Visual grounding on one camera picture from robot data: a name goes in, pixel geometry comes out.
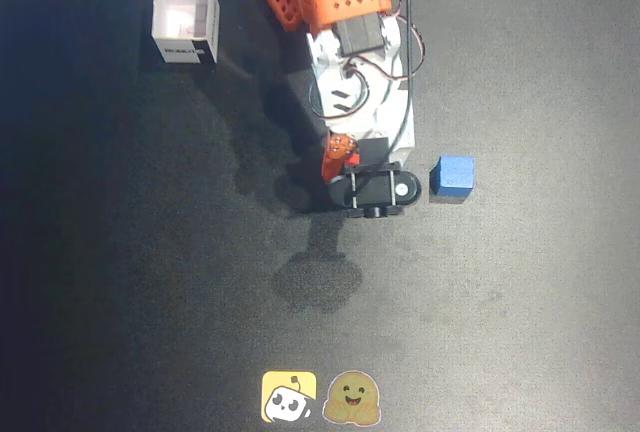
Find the black table surface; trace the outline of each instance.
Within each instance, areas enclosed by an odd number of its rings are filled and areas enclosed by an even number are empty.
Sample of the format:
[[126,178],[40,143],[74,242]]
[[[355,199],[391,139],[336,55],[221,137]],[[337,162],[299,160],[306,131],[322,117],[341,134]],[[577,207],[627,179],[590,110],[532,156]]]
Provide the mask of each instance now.
[[407,165],[476,187],[379,221],[320,211],[303,33],[220,0],[167,69],[151,1],[0,0],[21,430],[267,430],[278,369],[367,372],[377,430],[640,430],[640,0],[414,0]]

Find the logo sticker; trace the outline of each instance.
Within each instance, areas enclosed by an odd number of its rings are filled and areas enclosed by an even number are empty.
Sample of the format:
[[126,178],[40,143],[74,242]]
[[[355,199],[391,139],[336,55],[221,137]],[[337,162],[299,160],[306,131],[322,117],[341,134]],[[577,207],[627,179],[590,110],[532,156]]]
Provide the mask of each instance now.
[[333,424],[371,427],[380,422],[380,390],[364,372],[351,370],[333,379],[322,416]]
[[306,421],[316,389],[316,376],[311,372],[267,372],[262,377],[262,420],[270,424]]

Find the white paper box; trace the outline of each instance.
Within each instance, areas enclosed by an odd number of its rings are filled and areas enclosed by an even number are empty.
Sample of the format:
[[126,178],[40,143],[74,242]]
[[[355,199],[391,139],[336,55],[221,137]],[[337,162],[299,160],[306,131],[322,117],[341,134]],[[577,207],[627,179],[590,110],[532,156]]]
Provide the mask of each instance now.
[[165,62],[218,62],[218,0],[153,0],[153,36]]

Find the blue cube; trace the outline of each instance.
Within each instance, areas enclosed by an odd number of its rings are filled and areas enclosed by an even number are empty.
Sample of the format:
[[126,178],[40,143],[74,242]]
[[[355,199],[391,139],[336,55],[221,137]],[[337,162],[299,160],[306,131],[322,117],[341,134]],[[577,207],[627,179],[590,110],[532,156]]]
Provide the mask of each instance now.
[[468,197],[473,190],[475,159],[443,155],[433,170],[432,188],[438,197]]

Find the cable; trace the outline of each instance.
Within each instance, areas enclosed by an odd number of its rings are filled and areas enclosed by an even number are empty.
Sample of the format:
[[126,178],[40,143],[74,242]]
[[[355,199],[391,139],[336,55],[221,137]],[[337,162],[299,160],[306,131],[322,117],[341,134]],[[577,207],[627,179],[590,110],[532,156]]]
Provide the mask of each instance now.
[[[411,21],[411,0],[406,0],[406,9],[407,9],[407,23],[412,24],[413,22]],[[413,70],[413,50],[412,50],[412,45],[413,45],[413,41],[411,40],[411,27],[407,27],[406,32],[407,32],[407,70],[412,71]],[[369,173],[365,176],[365,178],[363,180],[361,180],[359,183],[356,180],[356,187],[355,190],[353,192],[351,192],[350,194],[348,193],[347,197],[345,197],[345,204],[351,203],[353,198],[356,197],[358,195],[358,193],[360,193],[362,191],[362,189],[364,189],[367,184],[369,184],[369,182],[371,181],[371,179],[380,171],[380,169],[389,161],[389,158],[391,157],[391,154],[393,153],[393,151],[395,150],[395,148],[398,146],[398,144],[400,143],[400,140],[402,139],[402,136],[404,135],[404,132],[407,128],[407,123],[409,121],[409,115],[411,113],[411,104],[413,101],[413,73],[409,73],[407,75],[407,106],[406,109],[404,111],[404,117],[402,119],[402,123],[400,124],[400,129],[398,130],[398,133],[396,134],[395,139],[393,139],[393,142],[391,143],[391,145],[389,146],[389,150],[387,150],[387,152],[384,154],[383,159],[378,162],[377,164],[375,164],[369,171]]]
[[311,100],[311,92],[313,90],[313,85],[316,85],[316,89],[318,88],[318,83],[316,80],[312,80],[311,84],[309,84],[309,94],[308,94],[308,100],[309,100],[309,105],[311,106],[311,111],[317,116],[320,117],[321,119],[324,120],[337,120],[337,119],[344,119],[346,117],[351,117],[352,115],[357,114],[358,112],[360,112],[360,110],[362,109],[362,107],[364,107],[364,105],[367,103],[367,101],[369,100],[369,95],[370,95],[370,90],[369,90],[369,83],[367,82],[366,77],[364,76],[364,74],[362,72],[360,72],[358,69],[356,69],[353,66],[349,66],[349,63],[347,62],[345,64],[345,72],[348,73],[353,73],[356,77],[358,77],[358,79],[360,80],[360,97],[358,98],[358,101],[356,102],[357,105],[354,105],[351,109],[349,109],[347,112],[345,112],[344,114],[340,114],[340,115],[322,115],[320,114],[314,107],[313,107],[313,102]]
[[[402,15],[398,15],[397,19],[400,20],[401,22],[404,22],[405,24],[407,24],[409,21]],[[416,74],[416,72],[418,72],[418,70],[420,69],[420,67],[422,67],[422,64],[424,64],[426,55],[427,55],[427,49],[424,45],[424,39],[422,38],[422,34],[420,34],[420,31],[418,30],[418,28],[415,26],[415,24],[411,24],[411,31],[413,33],[413,35],[416,38],[416,41],[418,42],[418,46],[420,47],[420,62],[418,63],[418,65],[416,66],[416,68],[413,70],[413,75]],[[353,59],[358,59],[366,64],[369,64],[371,67],[373,67],[374,69],[376,69],[382,76],[384,76],[387,80],[392,80],[392,81],[401,81],[404,82],[406,81],[409,76],[408,75],[401,75],[401,76],[394,76],[389,74],[388,72],[386,72],[382,67],[380,67],[378,64],[376,64],[375,62],[367,59],[366,57],[362,56],[362,55],[354,55],[353,57],[349,58],[349,60],[347,61],[347,63],[351,63],[351,61]]]

